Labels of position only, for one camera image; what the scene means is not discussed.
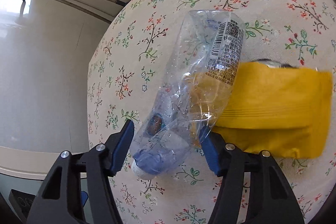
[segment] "bottle label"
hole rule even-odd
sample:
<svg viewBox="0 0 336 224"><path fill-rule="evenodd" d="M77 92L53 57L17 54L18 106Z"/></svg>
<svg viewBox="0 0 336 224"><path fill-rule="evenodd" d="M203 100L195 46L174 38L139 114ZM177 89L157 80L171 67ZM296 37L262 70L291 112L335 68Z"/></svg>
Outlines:
<svg viewBox="0 0 336 224"><path fill-rule="evenodd" d="M206 75L233 85L236 77L244 32L237 22L220 23L211 48Z"/></svg>

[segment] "white bottle cap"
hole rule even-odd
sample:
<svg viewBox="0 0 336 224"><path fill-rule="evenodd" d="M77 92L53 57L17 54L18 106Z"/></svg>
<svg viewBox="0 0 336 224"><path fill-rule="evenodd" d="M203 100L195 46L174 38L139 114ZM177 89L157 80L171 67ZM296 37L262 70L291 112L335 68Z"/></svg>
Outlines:
<svg viewBox="0 0 336 224"><path fill-rule="evenodd" d="M155 178L155 175L148 174L144 172L142 169L140 169L138 165L135 163L135 160L132 162L131 169L133 173L135 173L135 175L142 180L151 180Z"/></svg>

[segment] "table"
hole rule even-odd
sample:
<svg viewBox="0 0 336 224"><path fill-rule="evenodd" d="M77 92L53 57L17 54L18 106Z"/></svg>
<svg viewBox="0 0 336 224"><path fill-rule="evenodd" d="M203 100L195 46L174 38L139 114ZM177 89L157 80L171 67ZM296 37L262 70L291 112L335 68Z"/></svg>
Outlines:
<svg viewBox="0 0 336 224"><path fill-rule="evenodd" d="M336 76L336 6L332 0L132 0L110 25L89 64L90 147L118 132L126 119L133 120L136 129L140 127L152 108L184 15L194 9L223 9L246 22L243 62L268 58L333 70ZM336 182L335 98L322 156L278 159L306 223ZM209 170L201 149L173 173L150 181L137 180L130 170L132 161L128 154L122 171L110 180L124 223L207 223L221 179ZM244 221L248 205L248 174L245 182L239 222Z"/></svg>

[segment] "floral pattern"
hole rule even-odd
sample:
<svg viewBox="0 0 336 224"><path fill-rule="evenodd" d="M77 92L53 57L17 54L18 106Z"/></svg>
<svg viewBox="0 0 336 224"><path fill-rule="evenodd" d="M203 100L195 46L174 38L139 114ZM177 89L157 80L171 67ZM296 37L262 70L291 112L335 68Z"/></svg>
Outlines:
<svg viewBox="0 0 336 224"><path fill-rule="evenodd" d="M333 71L330 134L335 134L336 5L332 0L131 0L106 31L88 66L90 148L119 132L126 119L133 120L135 131L145 122L182 20L194 9L226 10L244 20L242 62L265 58L294 67ZM187 45L185 65L200 46ZM328 138L324 153L317 159L276 159L305 223L321 208L336 182L334 139ZM200 147L195 147L175 170L148 181L135 177L132 162L128 153L122 170L109 179L123 223L209 221L222 178L209 170ZM249 187L246 175L238 223L245 220Z"/></svg>

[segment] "barcode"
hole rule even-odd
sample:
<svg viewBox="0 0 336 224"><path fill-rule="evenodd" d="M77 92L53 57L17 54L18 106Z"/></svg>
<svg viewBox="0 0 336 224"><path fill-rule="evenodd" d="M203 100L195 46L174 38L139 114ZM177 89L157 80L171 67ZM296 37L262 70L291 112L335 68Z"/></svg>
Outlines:
<svg viewBox="0 0 336 224"><path fill-rule="evenodd" d="M218 33L216 35L215 41L214 41L213 46L212 46L211 55L218 56L219 49L221 48L221 44L222 44L225 25L226 25L226 22L219 26Z"/></svg>

